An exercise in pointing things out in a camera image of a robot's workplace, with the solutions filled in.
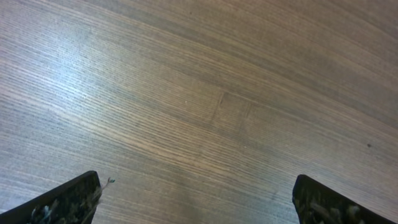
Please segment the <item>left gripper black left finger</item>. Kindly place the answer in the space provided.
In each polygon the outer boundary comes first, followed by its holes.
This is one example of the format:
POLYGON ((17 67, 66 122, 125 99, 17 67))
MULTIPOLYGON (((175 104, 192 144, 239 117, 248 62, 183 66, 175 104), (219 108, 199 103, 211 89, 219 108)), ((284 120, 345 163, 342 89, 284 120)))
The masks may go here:
POLYGON ((98 173, 90 170, 1 214, 1 224, 91 223, 100 203, 98 173))

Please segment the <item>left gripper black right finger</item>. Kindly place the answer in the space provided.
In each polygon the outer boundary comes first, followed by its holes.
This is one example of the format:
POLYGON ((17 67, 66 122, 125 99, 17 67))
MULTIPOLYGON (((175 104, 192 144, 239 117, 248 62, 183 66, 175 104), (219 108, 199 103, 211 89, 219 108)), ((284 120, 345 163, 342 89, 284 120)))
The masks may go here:
POLYGON ((292 203, 300 224, 395 224, 304 174, 297 176, 292 203))

